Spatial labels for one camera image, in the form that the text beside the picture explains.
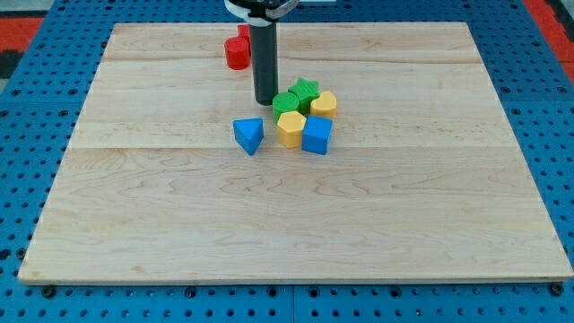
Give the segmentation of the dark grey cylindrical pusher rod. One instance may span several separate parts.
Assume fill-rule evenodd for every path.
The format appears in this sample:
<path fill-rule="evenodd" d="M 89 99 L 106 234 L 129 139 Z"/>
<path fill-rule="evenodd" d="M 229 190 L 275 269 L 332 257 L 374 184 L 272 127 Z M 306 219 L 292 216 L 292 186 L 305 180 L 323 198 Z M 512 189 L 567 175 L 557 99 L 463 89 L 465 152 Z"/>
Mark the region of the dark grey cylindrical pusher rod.
<path fill-rule="evenodd" d="M 276 23 L 250 25 L 249 32 L 255 98 L 257 103 L 269 106 L 278 93 Z"/>

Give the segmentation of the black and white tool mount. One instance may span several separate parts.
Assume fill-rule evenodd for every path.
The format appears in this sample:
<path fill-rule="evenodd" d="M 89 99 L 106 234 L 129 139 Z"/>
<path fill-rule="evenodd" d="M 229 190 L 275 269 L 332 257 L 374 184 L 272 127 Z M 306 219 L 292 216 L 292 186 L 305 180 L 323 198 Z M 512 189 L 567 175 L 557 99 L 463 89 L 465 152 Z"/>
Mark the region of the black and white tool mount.
<path fill-rule="evenodd" d="M 225 0 L 229 13 L 255 27 L 278 22 L 299 4 L 298 0 Z"/>

